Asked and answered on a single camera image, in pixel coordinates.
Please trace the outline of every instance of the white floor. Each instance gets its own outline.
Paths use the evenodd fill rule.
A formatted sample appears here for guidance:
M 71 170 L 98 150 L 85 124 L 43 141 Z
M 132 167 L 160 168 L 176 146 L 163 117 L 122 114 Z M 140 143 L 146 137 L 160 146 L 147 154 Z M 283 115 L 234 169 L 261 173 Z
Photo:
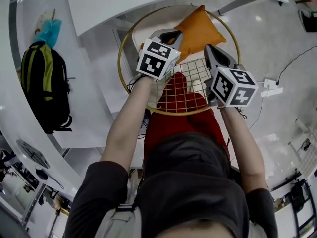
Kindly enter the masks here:
M 184 4 L 199 0 L 182 0 Z M 213 11 L 218 4 L 213 0 L 201 0 L 206 9 Z M 178 1 L 168 1 L 152 5 L 151 9 L 167 5 L 178 5 Z M 277 79 L 279 73 L 298 54 L 317 45 L 317 34 L 306 33 L 298 17 L 297 5 L 293 1 L 282 7 L 275 1 L 251 5 L 236 9 L 222 16 L 221 19 L 235 34 L 241 51 L 241 61 L 256 81 L 265 78 Z M 126 19 L 135 21 L 146 14 L 148 8 L 138 13 L 128 13 Z M 226 29 L 214 20 L 218 30 L 225 36 L 227 43 L 219 46 L 236 57 L 234 43 Z M 264 89 L 259 83 L 258 95 L 250 106 L 244 109 L 248 127 L 258 119 L 262 98 L 262 111 L 259 120 L 251 129 L 262 152 L 267 184 L 270 188 L 284 181 L 293 174 L 298 163 L 288 143 L 296 138 L 300 131 L 295 126 L 296 118 L 306 125 L 312 123 L 317 107 L 316 88 L 316 55 L 317 48 L 300 56 L 282 74 L 278 90 Z M 221 115 L 215 111 L 225 140 L 228 134 Z M 232 145 L 229 146 L 232 165 L 237 166 Z

